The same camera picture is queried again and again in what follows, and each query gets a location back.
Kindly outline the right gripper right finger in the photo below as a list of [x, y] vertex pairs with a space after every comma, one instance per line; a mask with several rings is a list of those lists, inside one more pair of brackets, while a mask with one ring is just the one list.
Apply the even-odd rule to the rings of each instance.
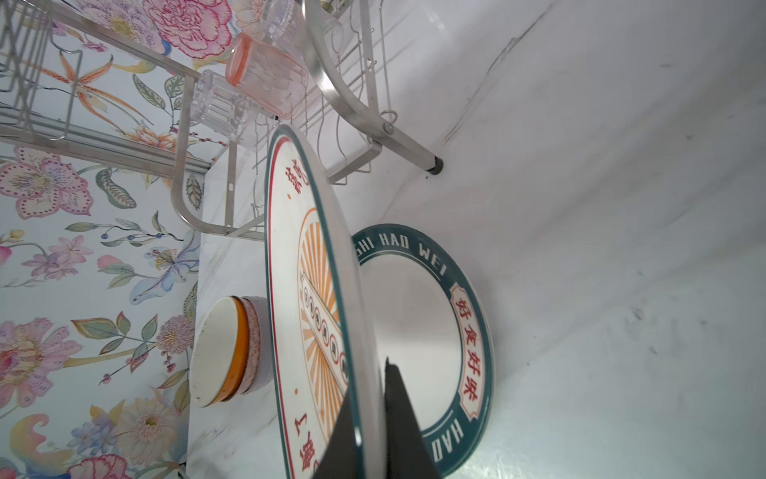
[[430, 459], [399, 368], [386, 361], [387, 478], [440, 478]]

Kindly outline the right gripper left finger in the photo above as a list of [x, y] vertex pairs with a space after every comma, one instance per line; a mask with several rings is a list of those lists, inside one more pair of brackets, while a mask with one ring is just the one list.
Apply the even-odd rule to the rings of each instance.
[[355, 479], [357, 444], [350, 394], [346, 393], [330, 437], [313, 479]]

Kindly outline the orange patterned plate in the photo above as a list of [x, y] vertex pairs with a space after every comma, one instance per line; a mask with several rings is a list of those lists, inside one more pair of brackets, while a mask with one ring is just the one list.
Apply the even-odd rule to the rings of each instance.
[[291, 125], [269, 141], [265, 267], [285, 471], [311, 478], [342, 417], [353, 476], [383, 478], [380, 366], [343, 211], [307, 137]]

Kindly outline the dark-rimmed lettered plate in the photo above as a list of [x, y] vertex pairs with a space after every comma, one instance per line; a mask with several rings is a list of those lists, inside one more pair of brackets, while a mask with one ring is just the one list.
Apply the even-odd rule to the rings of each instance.
[[398, 224], [353, 236], [378, 357], [397, 366], [429, 458], [457, 472], [474, 454], [493, 407], [489, 323], [470, 279], [434, 239]]

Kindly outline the orange bowl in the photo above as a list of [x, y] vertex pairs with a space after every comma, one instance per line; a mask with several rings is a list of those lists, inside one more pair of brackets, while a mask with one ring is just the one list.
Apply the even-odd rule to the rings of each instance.
[[193, 347], [193, 404], [205, 408], [231, 399], [245, 376], [248, 355], [249, 321], [243, 304], [223, 297], [209, 311]]

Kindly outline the red floral patterned bowl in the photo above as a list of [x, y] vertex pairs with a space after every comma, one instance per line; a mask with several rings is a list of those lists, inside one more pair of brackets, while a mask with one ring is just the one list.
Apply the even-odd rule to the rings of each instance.
[[240, 297], [239, 300], [249, 324], [247, 364], [237, 391], [239, 395], [245, 395], [262, 389], [273, 380], [272, 332], [267, 299]]

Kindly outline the chrome two-tier dish rack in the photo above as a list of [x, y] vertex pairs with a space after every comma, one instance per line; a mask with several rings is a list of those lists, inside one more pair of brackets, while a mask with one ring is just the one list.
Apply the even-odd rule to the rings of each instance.
[[131, 210], [118, 170], [164, 180], [191, 228], [258, 240], [263, 207], [235, 224], [199, 213], [199, 176], [217, 149], [229, 175], [237, 156], [267, 154], [291, 124], [323, 139], [359, 134], [357, 153], [329, 170], [336, 185], [366, 173], [382, 151], [439, 174], [443, 161], [397, 126], [378, 94], [388, 87], [382, 3], [374, 1], [5, 1], [1, 5], [1, 195], [18, 217], [65, 213], [89, 231], [94, 195]]

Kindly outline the clear glass right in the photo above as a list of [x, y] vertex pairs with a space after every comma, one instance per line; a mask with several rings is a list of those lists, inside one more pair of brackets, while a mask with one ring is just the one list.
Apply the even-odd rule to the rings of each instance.
[[227, 137], [241, 147], [255, 151], [261, 134], [257, 122], [269, 113], [219, 73], [207, 70], [195, 82], [190, 121]]

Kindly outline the clear glass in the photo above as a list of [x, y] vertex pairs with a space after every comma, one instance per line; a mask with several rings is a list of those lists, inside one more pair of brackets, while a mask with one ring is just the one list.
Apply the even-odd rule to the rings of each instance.
[[[346, 45], [342, 24], [320, 6], [318, 23], [329, 53], [340, 54]], [[268, 0], [263, 6], [261, 27], [272, 43], [297, 63], [303, 63], [298, 20], [301, 14], [296, 1]]]
[[227, 137], [241, 147], [255, 151], [261, 134], [257, 122], [269, 113], [219, 73], [207, 70], [195, 82], [190, 121]]

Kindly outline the pink tinted glass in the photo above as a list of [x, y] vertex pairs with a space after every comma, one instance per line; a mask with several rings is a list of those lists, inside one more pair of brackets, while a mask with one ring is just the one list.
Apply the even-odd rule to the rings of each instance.
[[304, 68], [289, 55], [245, 33], [231, 45], [225, 79], [280, 119], [293, 116], [308, 84]]

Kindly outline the clear glass left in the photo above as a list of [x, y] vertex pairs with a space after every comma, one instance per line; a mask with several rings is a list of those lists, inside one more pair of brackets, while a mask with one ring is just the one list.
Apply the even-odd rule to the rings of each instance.
[[[340, 54], [346, 45], [342, 24], [320, 6], [318, 23], [329, 53]], [[303, 63], [298, 20], [301, 14], [296, 1], [268, 0], [263, 6], [261, 27], [272, 43], [297, 63]]]

